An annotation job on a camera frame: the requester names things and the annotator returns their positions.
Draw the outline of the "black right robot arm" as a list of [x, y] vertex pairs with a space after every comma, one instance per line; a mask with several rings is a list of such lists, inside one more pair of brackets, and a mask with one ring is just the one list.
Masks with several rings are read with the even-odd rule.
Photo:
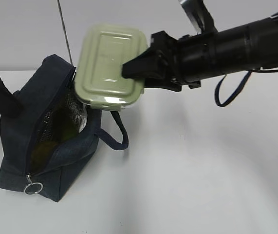
[[151, 35], [150, 47], [122, 66], [122, 77], [143, 79], [147, 88], [179, 92], [198, 88], [201, 80], [253, 69], [278, 68], [278, 12], [218, 31], [201, 0], [181, 6], [197, 34], [175, 39], [165, 31]]

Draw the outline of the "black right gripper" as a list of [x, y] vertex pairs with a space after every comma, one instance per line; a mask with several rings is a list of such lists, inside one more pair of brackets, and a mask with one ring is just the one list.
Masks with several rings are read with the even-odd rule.
[[122, 77], [144, 78], [145, 88], [166, 89], [174, 92], [180, 92], [184, 85], [189, 89], [200, 88], [200, 81], [182, 80], [176, 59], [177, 42], [165, 31], [152, 34], [150, 47], [122, 65]]

